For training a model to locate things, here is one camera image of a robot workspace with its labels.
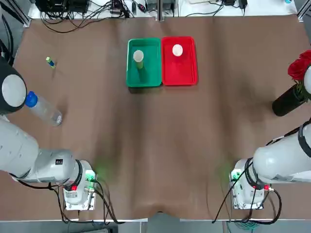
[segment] red tray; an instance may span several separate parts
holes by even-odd
[[[179,44],[183,53],[177,57],[173,46]],[[198,81],[194,40],[190,36],[164,37],[162,49],[162,82],[164,85],[194,85]]]

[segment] green cable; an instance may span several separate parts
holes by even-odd
[[[234,223],[239,229],[244,231],[250,231],[251,233],[253,233],[253,231],[259,227],[259,224],[255,222],[234,222]],[[229,228],[229,222],[226,222],[226,224],[229,233],[232,233],[231,229]]]

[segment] green light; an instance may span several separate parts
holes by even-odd
[[[91,181],[95,179],[95,172],[92,170],[86,170],[86,180]]]

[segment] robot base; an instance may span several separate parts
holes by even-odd
[[[90,182],[92,179],[97,179],[95,172],[91,165],[85,161],[80,160],[82,165],[82,178],[80,183],[74,188],[75,190],[64,191],[64,199],[66,203],[66,210],[94,210],[96,193],[96,184]]]
[[[244,171],[246,159],[239,160],[233,171],[229,174],[230,187],[235,183],[236,179]],[[245,174],[243,174],[231,190],[231,200],[234,209],[249,210],[263,209],[261,204],[264,198],[264,190],[256,190],[255,198],[252,205],[255,189],[247,182]]]

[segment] table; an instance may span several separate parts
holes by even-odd
[[[69,22],[58,25],[69,28]],[[128,89],[128,40],[169,35],[194,38],[198,85]],[[75,158],[88,160],[108,183],[118,219],[163,211],[211,220],[235,162],[309,119],[309,104],[284,117],[271,111],[271,101],[293,84],[288,65],[308,47],[295,15],[168,18],[161,23],[108,19],[68,34],[53,33],[33,20],[15,68],[28,90],[57,106],[64,121],[49,127],[27,108],[9,119],[40,147],[70,149]],[[56,69],[46,64],[47,56]],[[28,189],[4,172],[0,183],[5,187],[0,220],[60,219],[53,192]],[[274,188],[282,196],[282,219],[310,219],[310,184]],[[80,217],[102,219],[99,199],[95,208]],[[219,219],[241,219],[248,213],[229,215],[229,209],[228,200]],[[69,216],[77,218],[75,212]],[[253,217],[273,218],[270,203]]]
[[[215,4],[210,4],[207,0],[199,0],[202,3],[190,4],[189,0],[176,0],[177,7],[174,11],[174,16],[177,17],[185,17],[194,13],[209,13],[216,11],[219,6]],[[104,5],[107,3],[107,0],[94,0],[94,3],[90,3],[89,10],[95,11],[98,9],[99,5]],[[132,1],[125,0],[124,1],[127,7],[132,10]],[[145,5],[145,0],[136,0],[136,2]],[[245,16],[282,16],[282,15],[291,15],[296,14],[297,9],[294,1],[291,3],[285,3],[284,0],[248,0],[248,6],[245,10]],[[35,4],[32,4],[28,13],[30,18],[40,18],[40,11],[36,7]],[[110,17],[111,14],[109,11],[105,11],[100,14],[99,18]],[[137,9],[137,15],[135,17],[156,17],[156,12],[143,13],[139,9]],[[164,17],[172,17],[173,13],[171,11],[165,11],[163,13]],[[220,10],[216,16],[243,16],[243,12],[240,8],[234,8],[232,6],[224,6],[222,10]],[[75,13],[75,18],[82,18],[79,13]]]

